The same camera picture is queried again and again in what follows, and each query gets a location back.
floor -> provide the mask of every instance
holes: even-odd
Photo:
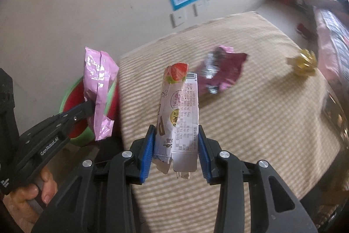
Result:
[[[309,20],[312,18],[311,15],[307,17],[304,13],[277,1],[267,2],[256,11],[284,32],[300,48],[317,52],[316,41],[308,41],[296,32],[297,24],[303,23],[306,28],[316,34],[315,22]]]

pink wrapper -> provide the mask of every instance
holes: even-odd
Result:
[[[243,63],[248,54],[234,53],[231,47],[218,46],[209,52],[198,66],[198,92],[217,94],[233,86],[241,76]]]
[[[119,71],[113,59],[103,51],[85,48],[84,97],[96,103],[94,116],[88,124],[95,133],[95,140],[105,139],[112,134],[114,121],[104,115],[109,87]]]

gold wrapper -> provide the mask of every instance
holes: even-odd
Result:
[[[296,57],[288,57],[287,64],[293,66],[293,71],[298,76],[314,76],[318,67],[314,52],[307,49],[302,49]]]

silver screw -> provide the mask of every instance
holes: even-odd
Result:
[[[228,151],[221,151],[219,152],[219,156],[223,158],[228,158],[230,156]]]
[[[83,167],[90,167],[92,165],[92,161],[87,159],[82,163]]]
[[[269,166],[269,163],[265,160],[261,160],[258,162],[259,166],[261,166],[262,168],[267,168]]]
[[[132,156],[132,152],[129,151],[129,150],[126,150],[126,151],[123,152],[122,156],[125,157],[125,158],[129,158],[129,157]]]

table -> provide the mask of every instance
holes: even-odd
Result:
[[[341,148],[322,116],[327,82],[299,78],[286,65],[299,47],[255,12],[232,15],[169,35],[121,59],[119,66],[123,142],[156,124],[164,68],[189,63],[189,70],[217,45],[249,54],[242,77],[220,95],[199,98],[199,123],[207,137],[240,160],[265,159],[300,199],[318,182]],[[219,186],[209,186],[198,170],[190,180],[167,175],[154,165],[142,186],[133,187],[152,232],[213,232]],[[245,228],[250,230],[245,187]]]

